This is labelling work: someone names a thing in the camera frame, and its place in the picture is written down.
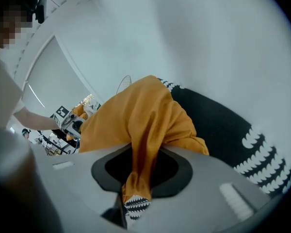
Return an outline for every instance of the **white t-shirt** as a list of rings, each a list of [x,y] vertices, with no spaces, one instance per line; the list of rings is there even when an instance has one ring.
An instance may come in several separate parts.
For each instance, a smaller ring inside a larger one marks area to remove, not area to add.
[[[17,86],[0,60],[0,128],[5,128],[11,115],[20,111],[22,90]]]

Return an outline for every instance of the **person wearing cap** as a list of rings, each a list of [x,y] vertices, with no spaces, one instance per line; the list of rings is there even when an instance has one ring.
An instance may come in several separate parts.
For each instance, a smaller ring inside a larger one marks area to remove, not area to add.
[[[23,129],[21,134],[23,135],[23,137],[25,137],[27,140],[29,139],[29,130],[27,129]]]
[[[0,48],[12,44],[21,27],[32,22],[37,0],[0,0]],[[0,60],[0,128],[5,128],[11,115],[26,128],[33,130],[59,129],[49,117],[30,112],[21,101],[22,90],[10,77]]]

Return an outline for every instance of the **white ceiling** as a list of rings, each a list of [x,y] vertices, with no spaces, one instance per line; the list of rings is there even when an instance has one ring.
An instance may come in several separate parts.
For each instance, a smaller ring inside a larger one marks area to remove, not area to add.
[[[63,5],[67,0],[47,0],[47,17],[57,8]],[[22,29],[22,33],[16,36],[14,44],[10,44],[8,49],[0,49],[0,59],[5,62],[9,73],[14,78],[18,69],[18,63],[26,51],[34,33],[39,29],[40,24],[33,17],[32,28]]]

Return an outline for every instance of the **black headphones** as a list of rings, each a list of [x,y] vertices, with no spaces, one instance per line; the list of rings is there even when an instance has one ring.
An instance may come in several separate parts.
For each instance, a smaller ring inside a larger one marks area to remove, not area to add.
[[[46,17],[47,0],[22,0],[27,13],[28,21],[32,22],[32,16],[35,14],[36,20],[43,23]]]

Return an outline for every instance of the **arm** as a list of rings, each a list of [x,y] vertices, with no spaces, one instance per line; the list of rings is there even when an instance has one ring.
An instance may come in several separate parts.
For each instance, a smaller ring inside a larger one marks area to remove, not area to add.
[[[58,130],[54,119],[46,116],[40,116],[27,110],[26,107],[22,108],[14,116],[26,128],[32,130]]]

